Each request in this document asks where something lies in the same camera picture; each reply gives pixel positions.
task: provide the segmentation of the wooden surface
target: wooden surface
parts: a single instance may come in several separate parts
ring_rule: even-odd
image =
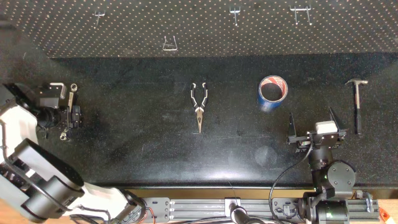
[[[398,200],[379,200],[379,205],[385,209],[390,216],[398,221]],[[21,223],[28,224],[28,220],[22,217],[17,211],[8,206],[3,200],[0,200],[0,224],[10,224],[10,223]],[[58,220],[48,220],[46,224],[74,224],[73,221],[69,220],[69,217],[62,217]],[[384,223],[380,222],[366,222],[366,224],[377,224]]]

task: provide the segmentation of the pliers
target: pliers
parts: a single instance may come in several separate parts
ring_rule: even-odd
[[[191,86],[191,101],[193,104],[193,108],[195,109],[195,113],[197,114],[197,121],[198,121],[198,127],[199,127],[199,133],[201,133],[201,123],[203,121],[203,112],[205,112],[205,106],[207,104],[207,86],[206,83],[202,84],[203,90],[205,93],[205,97],[203,98],[203,101],[201,105],[199,106],[196,99],[195,99],[195,88],[197,87],[196,84],[192,83]]]

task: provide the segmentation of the orange object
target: orange object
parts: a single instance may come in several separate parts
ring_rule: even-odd
[[[395,224],[394,220],[391,218],[391,216],[381,207],[379,207],[379,213],[380,217],[383,219],[383,221],[386,224]]]

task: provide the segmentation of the hammer handle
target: hammer handle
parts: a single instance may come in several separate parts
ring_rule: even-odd
[[[356,109],[356,134],[362,136],[362,124],[361,124],[361,110]]]

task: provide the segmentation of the pegboard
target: pegboard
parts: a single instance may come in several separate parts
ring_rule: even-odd
[[[398,52],[397,1],[0,1],[2,13],[49,57]],[[312,24],[297,11],[296,25],[289,7],[311,7]],[[240,8],[238,26],[230,8]],[[95,12],[105,13],[98,25]],[[165,36],[166,49],[177,50],[164,50]]]

